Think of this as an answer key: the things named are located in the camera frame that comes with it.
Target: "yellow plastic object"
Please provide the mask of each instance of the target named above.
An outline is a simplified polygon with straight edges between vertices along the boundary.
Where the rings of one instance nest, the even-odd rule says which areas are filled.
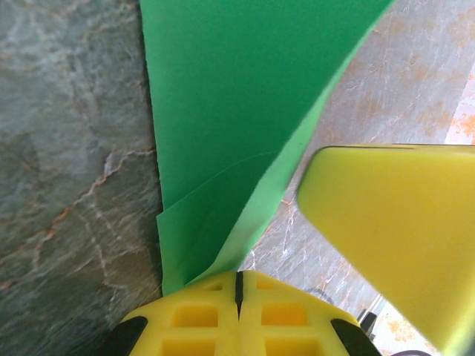
[[[243,273],[240,317],[236,272],[226,272],[140,307],[147,318],[130,356],[348,356],[332,327],[354,317],[256,271]]]
[[[444,355],[475,334],[475,147],[321,149],[307,219]]]

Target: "black cable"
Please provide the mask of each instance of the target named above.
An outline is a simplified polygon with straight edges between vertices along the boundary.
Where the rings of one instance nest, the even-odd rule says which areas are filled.
[[[392,354],[391,356],[431,356],[427,352],[423,352],[420,350],[407,350],[407,351],[401,351],[397,352],[395,354]]]

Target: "rectangular hole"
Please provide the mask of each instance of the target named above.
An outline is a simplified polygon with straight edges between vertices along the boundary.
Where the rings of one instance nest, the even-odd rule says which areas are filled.
[[[162,356],[214,356],[216,341],[213,339],[165,339]]]
[[[267,338],[266,356],[324,356],[317,339]]]
[[[171,325],[177,327],[217,327],[217,308],[210,304],[187,304],[178,306],[173,313]]]
[[[262,307],[261,323],[273,326],[305,326],[307,313],[300,304],[269,303]]]

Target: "green foam sheet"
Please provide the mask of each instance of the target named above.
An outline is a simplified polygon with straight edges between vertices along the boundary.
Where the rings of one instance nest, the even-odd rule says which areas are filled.
[[[163,294],[239,267],[389,3],[140,2],[164,209]]]

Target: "marble surface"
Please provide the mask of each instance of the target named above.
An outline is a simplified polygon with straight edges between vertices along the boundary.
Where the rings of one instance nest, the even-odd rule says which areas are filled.
[[[375,335],[374,344],[382,356],[392,356],[397,352],[407,350],[419,350],[430,356],[442,356],[389,303],[386,303],[378,319],[376,319],[373,334]]]
[[[327,144],[443,142],[475,0],[397,1],[329,101]],[[90,355],[160,296],[160,211],[137,0],[0,1],[0,354]],[[244,263],[356,313],[376,292],[292,189]]]
[[[160,296],[136,1],[0,1],[0,354],[89,355]]]
[[[445,143],[475,145],[475,65],[468,75],[467,85],[453,115]]]

